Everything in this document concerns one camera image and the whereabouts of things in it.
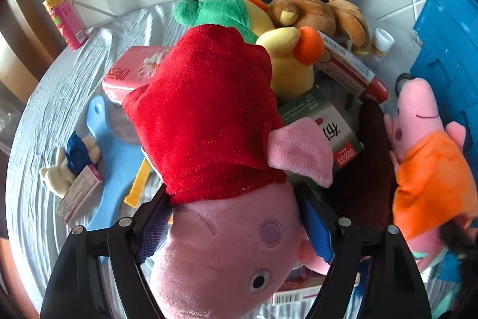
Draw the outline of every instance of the pink snack can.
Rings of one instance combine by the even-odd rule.
[[[76,50],[87,42],[87,33],[69,0],[45,0],[43,6],[71,49]]]

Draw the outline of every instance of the red and white box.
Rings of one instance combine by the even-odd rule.
[[[130,47],[109,69],[102,86],[107,97],[121,104],[136,88],[149,84],[158,64],[169,53],[169,46]]]
[[[385,83],[352,53],[319,33],[325,45],[324,54],[316,63],[319,69],[360,100],[373,99],[378,104],[385,102],[389,96]]]

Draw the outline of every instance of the brown plush dog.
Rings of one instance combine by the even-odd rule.
[[[320,0],[273,0],[267,14],[277,28],[310,26],[329,37],[335,34],[334,13]]]
[[[357,56],[370,53],[369,28],[360,9],[346,0],[329,0],[327,6],[335,16],[334,38],[349,37],[352,40],[351,50]]]
[[[340,44],[352,41],[352,52],[370,52],[370,34],[360,9],[346,0],[273,0],[267,14],[277,28],[311,26]]]

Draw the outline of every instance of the pink tissue box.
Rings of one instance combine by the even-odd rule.
[[[113,64],[103,79],[108,98],[121,104],[128,93],[149,84],[169,46],[133,46]]]

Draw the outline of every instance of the pink pig plush toy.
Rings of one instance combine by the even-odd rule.
[[[239,319],[314,253],[284,170],[332,183],[317,124],[284,127],[266,50],[234,28],[190,29],[123,106],[161,173],[174,222],[150,287],[168,319]]]
[[[393,120],[384,117],[392,146],[398,188],[393,221],[408,242],[420,271],[446,253],[439,227],[454,219],[462,227],[478,215],[478,196],[463,157],[465,128],[444,128],[431,86],[426,80],[405,82]]]

